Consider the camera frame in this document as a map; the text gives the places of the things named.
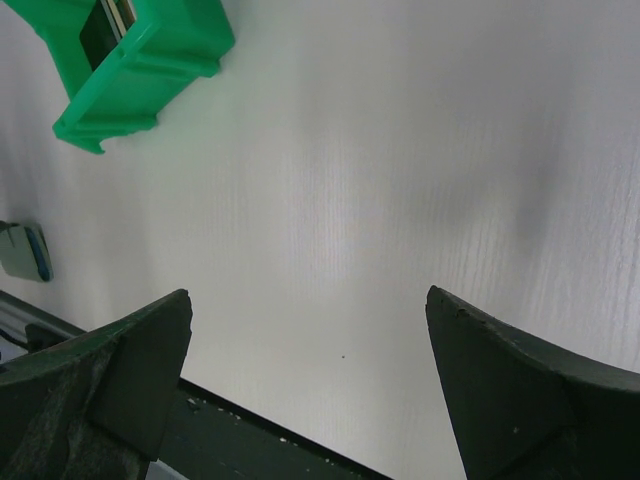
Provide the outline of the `sage green leather card holder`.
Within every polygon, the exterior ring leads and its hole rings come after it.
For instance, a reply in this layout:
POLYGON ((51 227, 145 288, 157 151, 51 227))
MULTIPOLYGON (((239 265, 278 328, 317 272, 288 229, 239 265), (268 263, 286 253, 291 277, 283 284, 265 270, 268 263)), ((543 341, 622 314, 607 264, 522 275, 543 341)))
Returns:
POLYGON ((54 278, 43 231, 38 223, 1 221, 1 267, 15 278, 47 283, 54 278))

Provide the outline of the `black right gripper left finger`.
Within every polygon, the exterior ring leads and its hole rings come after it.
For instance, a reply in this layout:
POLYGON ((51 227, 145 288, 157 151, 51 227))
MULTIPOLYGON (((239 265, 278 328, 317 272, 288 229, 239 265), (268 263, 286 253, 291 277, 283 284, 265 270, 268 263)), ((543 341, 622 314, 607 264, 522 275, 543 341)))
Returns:
POLYGON ((143 479, 191 339, 184 289, 1 367, 4 479, 143 479))

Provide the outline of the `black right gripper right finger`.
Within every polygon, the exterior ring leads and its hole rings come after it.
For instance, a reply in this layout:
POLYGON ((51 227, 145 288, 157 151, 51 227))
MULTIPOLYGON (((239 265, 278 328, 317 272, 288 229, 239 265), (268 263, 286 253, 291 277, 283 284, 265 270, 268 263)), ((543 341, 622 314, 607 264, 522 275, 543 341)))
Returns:
POLYGON ((432 350, 469 479, 636 479, 639 376, 432 286, 432 350))

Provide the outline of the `green plastic card bin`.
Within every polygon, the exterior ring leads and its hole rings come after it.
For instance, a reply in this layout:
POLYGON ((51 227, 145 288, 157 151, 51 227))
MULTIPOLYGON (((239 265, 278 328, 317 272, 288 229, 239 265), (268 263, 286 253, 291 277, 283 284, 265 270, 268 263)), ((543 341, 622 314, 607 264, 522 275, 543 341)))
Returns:
POLYGON ((53 125, 56 137, 90 153, 101 142, 150 130, 198 78, 211 78, 235 43, 216 0, 135 1, 136 20, 89 72, 53 125))

